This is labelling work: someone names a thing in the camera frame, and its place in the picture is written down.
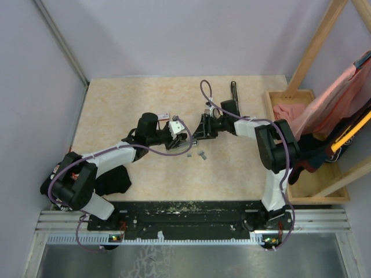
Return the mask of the black silver stapler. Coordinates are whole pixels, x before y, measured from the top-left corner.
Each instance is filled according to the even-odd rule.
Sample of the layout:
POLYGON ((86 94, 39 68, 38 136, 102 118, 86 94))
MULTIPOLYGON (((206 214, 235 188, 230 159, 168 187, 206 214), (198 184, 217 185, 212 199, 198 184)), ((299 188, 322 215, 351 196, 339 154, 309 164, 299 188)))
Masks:
POLYGON ((167 153, 179 153, 179 152, 183 152, 186 149, 188 149, 190 147, 190 145, 191 145, 190 141, 187 140, 185 142, 181 142, 180 144, 178 144, 174 148, 168 149, 166 152, 167 153))
POLYGON ((231 89, 232 99, 235 101, 235 104, 236 104, 237 115, 240 116, 241 114, 240 114, 240 109, 239 109, 239 101, 238 101, 236 81, 231 81, 230 89, 231 89))

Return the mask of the dark navy garment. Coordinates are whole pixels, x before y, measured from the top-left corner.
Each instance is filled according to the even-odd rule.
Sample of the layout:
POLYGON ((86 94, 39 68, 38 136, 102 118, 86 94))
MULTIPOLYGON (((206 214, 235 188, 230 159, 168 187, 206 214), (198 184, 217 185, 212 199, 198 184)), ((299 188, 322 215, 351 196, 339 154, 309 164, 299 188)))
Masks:
POLYGON ((316 172, 325 162, 335 162, 348 148, 354 136, 370 121, 370 107, 362 108, 349 118, 343 118, 323 141, 312 134, 298 141, 300 157, 288 178, 293 185, 302 171, 316 172))

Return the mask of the pink cloth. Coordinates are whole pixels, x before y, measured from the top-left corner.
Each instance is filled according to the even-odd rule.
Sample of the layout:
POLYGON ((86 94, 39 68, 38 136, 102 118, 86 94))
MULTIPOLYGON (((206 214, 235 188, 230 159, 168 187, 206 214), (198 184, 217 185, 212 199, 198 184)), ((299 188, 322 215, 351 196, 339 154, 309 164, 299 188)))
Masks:
POLYGON ((370 51, 351 64, 310 104, 278 104, 275 119, 285 119, 295 137, 329 134, 343 118, 359 110, 370 99, 370 51))

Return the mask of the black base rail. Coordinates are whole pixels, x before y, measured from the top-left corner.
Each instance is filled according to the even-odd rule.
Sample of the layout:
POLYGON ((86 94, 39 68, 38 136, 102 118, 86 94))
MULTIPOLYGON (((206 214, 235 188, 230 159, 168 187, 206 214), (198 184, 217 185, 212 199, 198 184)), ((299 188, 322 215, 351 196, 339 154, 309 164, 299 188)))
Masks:
POLYGON ((114 202, 107 220, 91 216, 89 231, 117 231, 126 240, 249 239, 255 231, 287 231, 293 220, 287 206, 269 213, 260 201, 114 202))

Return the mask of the black floral t-shirt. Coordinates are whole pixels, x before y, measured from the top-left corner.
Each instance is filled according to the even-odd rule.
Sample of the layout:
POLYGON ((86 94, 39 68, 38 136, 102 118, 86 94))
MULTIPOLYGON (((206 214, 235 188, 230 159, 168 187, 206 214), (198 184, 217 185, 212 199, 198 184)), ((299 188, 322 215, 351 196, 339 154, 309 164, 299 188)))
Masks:
MULTIPOLYGON (((57 173, 59 166, 60 164, 57 164, 50 176, 42 183, 40 187, 41 195, 48 196, 48 187, 57 173)), ((132 182, 129 178, 127 169, 124 166, 118 166, 97 178, 94 191, 99 196, 113 193, 125 193, 131 185, 132 182)), ((71 211, 71 209, 65 205, 57 204, 56 206, 61 211, 71 211)))

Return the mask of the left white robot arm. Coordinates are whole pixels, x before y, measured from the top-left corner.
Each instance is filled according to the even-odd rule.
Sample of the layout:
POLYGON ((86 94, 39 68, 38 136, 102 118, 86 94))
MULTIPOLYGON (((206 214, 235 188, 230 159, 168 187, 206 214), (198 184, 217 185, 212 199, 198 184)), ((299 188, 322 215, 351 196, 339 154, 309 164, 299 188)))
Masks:
POLYGON ((167 121, 162 129, 158 128, 158 122, 158 115, 146 112, 119 143, 84 155, 69 152, 42 183, 41 194, 54 204, 94 215, 109 230, 117 228, 121 216, 114 212, 112 203, 96 192, 97 180, 121 166, 140 160, 156 145, 164 145, 169 151, 181 143, 192 142, 189 128, 178 116, 167 121))

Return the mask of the red staple box sleeve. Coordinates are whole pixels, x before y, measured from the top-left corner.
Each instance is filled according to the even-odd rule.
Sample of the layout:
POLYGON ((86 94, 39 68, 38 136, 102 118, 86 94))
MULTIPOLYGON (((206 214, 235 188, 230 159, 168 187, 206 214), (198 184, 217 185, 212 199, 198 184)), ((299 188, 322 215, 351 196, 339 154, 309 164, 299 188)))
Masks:
POLYGON ((169 113, 161 113, 161 114, 157 114, 157 116, 158 116, 159 121, 170 119, 170 114, 169 113))

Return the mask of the wooden rack frame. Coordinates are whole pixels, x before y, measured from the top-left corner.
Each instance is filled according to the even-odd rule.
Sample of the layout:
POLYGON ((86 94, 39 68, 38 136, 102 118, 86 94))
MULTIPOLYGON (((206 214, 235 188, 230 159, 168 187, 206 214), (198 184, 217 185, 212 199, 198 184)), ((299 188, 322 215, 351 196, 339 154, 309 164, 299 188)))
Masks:
MULTIPOLYGON (((328 8, 314 33, 306 51, 303 54, 298 67, 296 68, 286 90, 282 91, 282 96, 285 98, 292 98, 299 89, 301 82, 306 76, 308 70, 315 61, 321 47, 326 41, 332 28, 334 27, 337 19, 341 15, 347 1, 330 1, 328 8)), ((367 157, 352 166, 349 170, 345 171, 340 176, 336 177, 326 189, 316 193, 315 196, 327 196, 336 190, 345 187, 346 185, 356 181, 357 179, 370 173, 370 157, 367 157)))

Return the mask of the wooden tray box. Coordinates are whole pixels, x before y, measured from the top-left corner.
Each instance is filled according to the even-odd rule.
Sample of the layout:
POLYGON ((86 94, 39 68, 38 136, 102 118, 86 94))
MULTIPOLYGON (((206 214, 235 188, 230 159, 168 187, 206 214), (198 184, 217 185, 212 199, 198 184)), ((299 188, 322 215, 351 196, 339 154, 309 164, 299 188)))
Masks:
MULTIPOLYGON (((274 106, 281 103, 308 105, 315 98, 312 90, 298 90, 292 98, 285 98, 282 94, 282 91, 270 91, 263 94, 267 115, 272 120, 275 119, 274 106)), ((350 198, 345 187, 325 197, 315 196, 316 193, 326 189, 340 174, 340 168, 337 163, 325 163, 314 173, 304 171, 294 185, 289 185, 286 188, 287 196, 292 204, 299 205, 347 203, 350 198)))

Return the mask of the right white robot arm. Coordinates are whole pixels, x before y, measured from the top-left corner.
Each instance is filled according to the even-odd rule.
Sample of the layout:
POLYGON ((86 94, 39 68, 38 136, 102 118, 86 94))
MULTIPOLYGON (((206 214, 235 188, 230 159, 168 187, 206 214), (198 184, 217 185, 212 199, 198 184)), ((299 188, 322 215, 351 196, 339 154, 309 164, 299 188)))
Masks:
POLYGON ((261 203, 264 211, 259 214, 263 228, 272 229, 279 223, 278 212, 286 205, 285 193, 293 163, 299 158, 300 149, 285 120, 241 117, 237 102, 227 100, 217 108, 210 101, 193 134, 196 140, 217 138, 220 132, 256 140, 263 166, 267 169, 265 191, 261 203))

